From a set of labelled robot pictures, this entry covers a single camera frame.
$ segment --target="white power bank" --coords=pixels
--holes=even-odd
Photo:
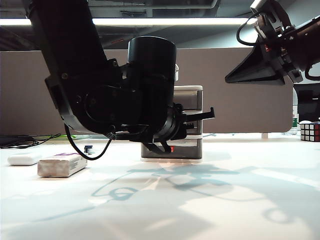
[[[87,160],[78,153],[60,153],[41,159],[38,163],[39,177],[69,177],[84,169]]]
[[[23,152],[9,156],[7,161],[10,165],[29,166],[36,164],[41,158],[42,155],[39,153]]]

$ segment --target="small black object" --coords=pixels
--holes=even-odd
[[[92,145],[85,145],[84,146],[84,153],[86,153],[86,154],[91,154],[91,153],[89,153],[89,151],[88,151],[88,149],[92,149]]]
[[[299,122],[318,122],[320,118],[320,83],[294,84],[298,97]]]

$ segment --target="fluorescent light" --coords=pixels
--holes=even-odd
[[[31,25],[29,19],[0,19],[0,26]]]
[[[241,25],[247,18],[94,18],[93,23],[97,26],[118,27],[149,27],[149,26],[215,26],[215,25]],[[0,19],[0,26],[27,26],[31,25],[29,19]]]

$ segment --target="black cable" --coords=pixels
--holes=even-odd
[[[309,74],[309,71],[310,71],[310,68],[311,68],[311,65],[308,64],[308,66],[306,67],[305,71],[304,71],[304,76],[306,79],[309,79],[311,81],[320,81],[320,76],[311,76]]]
[[[70,143],[71,146],[74,148],[74,150],[76,150],[76,152],[77,152],[78,154],[80,154],[81,157],[83,157],[84,159],[90,160],[90,161],[97,160],[97,159],[101,158],[102,155],[105,154],[105,152],[107,151],[107,148],[109,147],[109,145],[110,145],[110,143],[111,143],[111,140],[112,140],[111,138],[109,139],[109,141],[107,142],[105,148],[103,149],[103,151],[101,152],[101,154],[100,154],[99,156],[89,157],[89,156],[85,155],[85,154],[76,146],[74,140],[73,140],[72,137],[71,137],[69,127],[68,127],[66,124],[64,125],[64,129],[65,129],[66,137],[68,138],[69,143]]]
[[[243,15],[251,14],[251,13],[252,13],[252,11],[247,11],[245,13],[241,13],[239,15],[235,15],[235,17],[240,17],[240,16],[243,16]]]
[[[14,142],[10,142],[6,145],[1,145],[1,149],[27,149],[31,148],[34,146],[41,145],[51,139],[55,139],[60,137],[61,134],[55,134],[55,135],[5,135],[5,136],[0,136],[0,137],[12,137],[12,138],[22,138],[22,139],[17,139]],[[35,139],[35,137],[47,137],[44,139]]]
[[[258,11],[258,12],[256,12],[255,14],[251,15],[251,16],[248,18],[248,20],[238,28],[238,30],[236,31],[236,40],[237,40],[239,43],[241,43],[241,44],[243,44],[243,45],[246,45],[246,46],[255,46],[255,45],[256,45],[255,42],[247,42],[247,41],[241,40],[241,38],[240,38],[240,32],[241,32],[241,30],[247,25],[247,23],[249,22],[250,19],[258,16],[259,14],[260,14],[260,12]]]

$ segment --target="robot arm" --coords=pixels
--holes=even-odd
[[[251,5],[252,18],[257,21],[254,28],[258,33],[255,43],[240,43],[253,46],[250,55],[225,80],[227,83],[285,84],[284,76],[293,83],[303,80],[300,71],[305,71],[309,80],[319,81],[320,76],[310,76],[310,68],[320,62],[320,16],[301,26],[294,26],[275,0],[255,0]]]
[[[188,122],[214,117],[186,115],[173,103],[176,46],[142,36],[129,43],[128,63],[107,59],[86,0],[23,0],[50,72],[45,80],[66,125],[82,133],[130,140],[159,151],[161,142],[183,139]]]

